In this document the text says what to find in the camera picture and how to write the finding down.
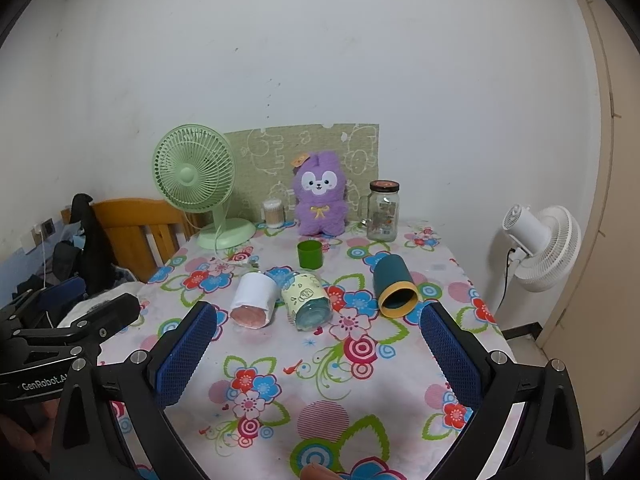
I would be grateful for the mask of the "person's right hand thumb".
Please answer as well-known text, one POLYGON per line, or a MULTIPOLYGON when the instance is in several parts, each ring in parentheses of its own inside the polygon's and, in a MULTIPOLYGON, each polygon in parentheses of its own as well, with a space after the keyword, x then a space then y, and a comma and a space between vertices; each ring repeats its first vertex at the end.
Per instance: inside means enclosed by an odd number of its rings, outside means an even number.
POLYGON ((339 474, 319 464, 305 466, 299 475, 300 480, 342 480, 339 474))

